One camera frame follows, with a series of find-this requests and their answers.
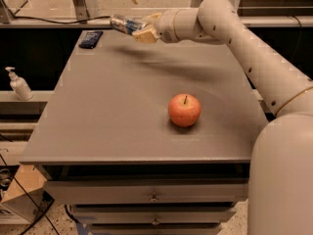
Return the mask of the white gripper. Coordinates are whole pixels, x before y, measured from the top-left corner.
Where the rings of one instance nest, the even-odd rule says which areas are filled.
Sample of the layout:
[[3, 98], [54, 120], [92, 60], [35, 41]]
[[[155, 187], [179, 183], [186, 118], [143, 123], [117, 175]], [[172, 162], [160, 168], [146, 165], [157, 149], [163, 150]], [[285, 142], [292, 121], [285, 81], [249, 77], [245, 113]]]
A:
[[176, 43], [178, 41], [174, 29], [176, 14], [176, 10], [168, 10], [143, 17], [141, 22], [148, 25], [134, 31], [132, 36], [139, 43], [156, 43], [159, 39], [165, 43]]

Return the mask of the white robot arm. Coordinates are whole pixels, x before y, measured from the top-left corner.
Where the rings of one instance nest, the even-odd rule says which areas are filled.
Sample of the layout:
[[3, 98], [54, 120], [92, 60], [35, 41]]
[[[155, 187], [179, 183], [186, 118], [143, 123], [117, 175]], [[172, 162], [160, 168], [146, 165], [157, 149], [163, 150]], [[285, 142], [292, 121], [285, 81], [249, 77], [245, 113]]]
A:
[[276, 117], [251, 154], [247, 235], [313, 235], [313, 81], [252, 33], [228, 0], [142, 19], [139, 42], [214, 37], [226, 44]]

